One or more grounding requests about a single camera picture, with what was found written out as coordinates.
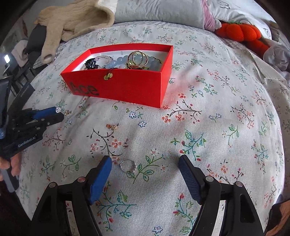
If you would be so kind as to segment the left hand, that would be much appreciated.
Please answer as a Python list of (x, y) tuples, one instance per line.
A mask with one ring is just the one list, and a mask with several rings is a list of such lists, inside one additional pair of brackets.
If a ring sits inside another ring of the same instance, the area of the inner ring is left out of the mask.
[(21, 153), (16, 154), (15, 156), (10, 158), (10, 161), (5, 160), (4, 158), (0, 157), (0, 166), (1, 169), (11, 169), (11, 174), (13, 176), (18, 176), (21, 172), (21, 160), (22, 156)]

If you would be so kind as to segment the right hand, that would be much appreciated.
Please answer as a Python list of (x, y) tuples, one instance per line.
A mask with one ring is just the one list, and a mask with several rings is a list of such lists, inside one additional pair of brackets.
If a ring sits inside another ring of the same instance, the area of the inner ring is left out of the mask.
[(269, 213), (264, 235), (290, 236), (289, 200), (274, 204)]

